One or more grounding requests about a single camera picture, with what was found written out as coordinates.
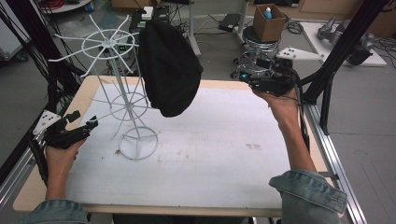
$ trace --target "white paper surface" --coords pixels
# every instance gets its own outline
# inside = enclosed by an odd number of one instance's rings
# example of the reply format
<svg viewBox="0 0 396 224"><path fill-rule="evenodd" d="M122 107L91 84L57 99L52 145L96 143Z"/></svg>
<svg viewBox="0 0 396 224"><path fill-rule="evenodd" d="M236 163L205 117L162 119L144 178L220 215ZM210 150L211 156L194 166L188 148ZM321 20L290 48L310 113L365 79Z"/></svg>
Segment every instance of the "white paper surface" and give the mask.
<svg viewBox="0 0 396 224"><path fill-rule="evenodd" d="M110 100L119 95L105 85ZM105 101L100 88L95 99ZM83 122L109 111L93 101ZM158 134L159 146L147 159L117 154L122 133L134 127L112 116L79 151L69 177L71 200L219 208L280 208L279 193L268 185L289 170L286 147L267 103L249 90L200 89L180 116L164 118L157 109L143 116Z"/></svg>

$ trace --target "black hat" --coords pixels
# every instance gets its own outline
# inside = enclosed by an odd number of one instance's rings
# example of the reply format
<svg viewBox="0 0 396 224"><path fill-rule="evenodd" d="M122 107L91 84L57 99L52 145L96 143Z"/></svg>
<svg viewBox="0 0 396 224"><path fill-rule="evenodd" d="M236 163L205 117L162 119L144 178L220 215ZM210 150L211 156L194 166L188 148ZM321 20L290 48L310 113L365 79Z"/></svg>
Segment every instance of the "black hat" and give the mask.
<svg viewBox="0 0 396 224"><path fill-rule="evenodd" d="M189 107L204 69L177 28L147 21L139 34L138 61L151 107L168 118Z"/></svg>

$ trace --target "denim jacket sleeve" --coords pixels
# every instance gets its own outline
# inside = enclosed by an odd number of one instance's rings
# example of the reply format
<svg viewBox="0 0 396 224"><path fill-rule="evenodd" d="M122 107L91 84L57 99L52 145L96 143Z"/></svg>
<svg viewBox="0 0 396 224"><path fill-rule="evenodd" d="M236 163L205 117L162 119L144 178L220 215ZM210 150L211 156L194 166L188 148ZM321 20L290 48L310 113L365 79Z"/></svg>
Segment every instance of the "denim jacket sleeve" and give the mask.
<svg viewBox="0 0 396 224"><path fill-rule="evenodd" d="M269 185L281 194L282 224L340 223L338 213L347 207L347 195L312 171L287 171L271 178Z"/></svg>
<svg viewBox="0 0 396 224"><path fill-rule="evenodd" d="M18 224L30 223L88 223L80 203L69 200L47 200Z"/></svg>

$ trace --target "jacket cuff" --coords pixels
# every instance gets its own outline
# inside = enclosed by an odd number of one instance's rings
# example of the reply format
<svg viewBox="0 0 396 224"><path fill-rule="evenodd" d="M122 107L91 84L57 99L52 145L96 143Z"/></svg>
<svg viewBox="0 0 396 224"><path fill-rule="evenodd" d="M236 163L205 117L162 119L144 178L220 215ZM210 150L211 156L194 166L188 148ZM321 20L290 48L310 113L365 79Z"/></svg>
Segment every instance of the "jacket cuff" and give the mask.
<svg viewBox="0 0 396 224"><path fill-rule="evenodd" d="M347 195L333 188L322 175L313 171L287 171L271 178L269 185L281 194L286 192L337 213L343 213L347 208Z"/></svg>
<svg viewBox="0 0 396 224"><path fill-rule="evenodd" d="M70 200L46 200L19 223L87 223L80 203Z"/></svg>

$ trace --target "hand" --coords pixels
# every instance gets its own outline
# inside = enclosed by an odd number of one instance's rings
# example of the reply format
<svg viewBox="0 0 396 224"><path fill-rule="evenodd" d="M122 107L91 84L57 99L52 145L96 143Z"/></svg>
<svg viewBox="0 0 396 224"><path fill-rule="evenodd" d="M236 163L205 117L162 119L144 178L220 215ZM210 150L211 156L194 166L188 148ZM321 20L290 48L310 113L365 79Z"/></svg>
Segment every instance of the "hand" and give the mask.
<svg viewBox="0 0 396 224"><path fill-rule="evenodd" d="M298 102L295 89L278 97L262 91L253 90L253 93L268 103L280 127L291 124L298 125Z"/></svg>
<svg viewBox="0 0 396 224"><path fill-rule="evenodd" d="M70 146L68 149L46 147L46 158L50 175L68 174L73 166L79 147L84 144L86 139L81 140Z"/></svg>
<svg viewBox="0 0 396 224"><path fill-rule="evenodd" d="M66 182L78 154L79 147L86 139L70 146L68 149L46 147L46 158L49 169L46 199L64 199L66 197Z"/></svg>

